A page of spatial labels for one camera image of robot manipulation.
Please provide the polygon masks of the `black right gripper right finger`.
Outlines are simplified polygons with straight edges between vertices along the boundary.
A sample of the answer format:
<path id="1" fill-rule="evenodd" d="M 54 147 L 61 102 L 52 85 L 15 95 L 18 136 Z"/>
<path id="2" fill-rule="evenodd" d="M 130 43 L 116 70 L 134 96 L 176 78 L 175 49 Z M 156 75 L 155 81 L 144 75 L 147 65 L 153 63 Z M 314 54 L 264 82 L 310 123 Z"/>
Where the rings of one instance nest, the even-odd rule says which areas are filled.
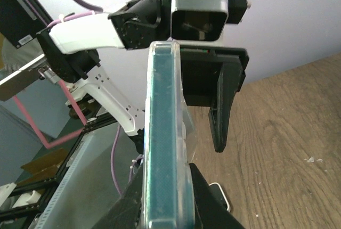
<path id="1" fill-rule="evenodd" d="M 190 163 L 193 182 L 195 223 L 194 228 L 244 228 L 213 196 L 198 167 Z"/>

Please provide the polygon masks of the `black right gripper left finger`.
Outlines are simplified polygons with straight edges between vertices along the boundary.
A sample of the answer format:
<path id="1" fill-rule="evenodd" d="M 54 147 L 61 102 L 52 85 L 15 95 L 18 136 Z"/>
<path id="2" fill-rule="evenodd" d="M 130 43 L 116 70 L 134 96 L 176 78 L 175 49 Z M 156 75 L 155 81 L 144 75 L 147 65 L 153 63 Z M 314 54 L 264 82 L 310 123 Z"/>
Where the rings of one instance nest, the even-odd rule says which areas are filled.
<path id="1" fill-rule="evenodd" d="M 140 164 L 123 195 L 92 228 L 142 228 L 142 190 L 143 163 Z"/>

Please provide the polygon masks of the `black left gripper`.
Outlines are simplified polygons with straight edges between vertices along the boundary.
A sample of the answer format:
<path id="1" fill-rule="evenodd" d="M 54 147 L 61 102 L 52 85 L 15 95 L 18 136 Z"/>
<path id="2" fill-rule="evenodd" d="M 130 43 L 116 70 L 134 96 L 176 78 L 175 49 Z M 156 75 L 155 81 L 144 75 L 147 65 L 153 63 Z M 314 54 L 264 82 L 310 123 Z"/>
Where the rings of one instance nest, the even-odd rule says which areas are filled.
<path id="1" fill-rule="evenodd" d="M 187 105 L 210 107 L 209 124 L 216 152 L 226 147 L 230 112 L 246 77 L 244 48 L 181 46 L 181 70 Z"/>

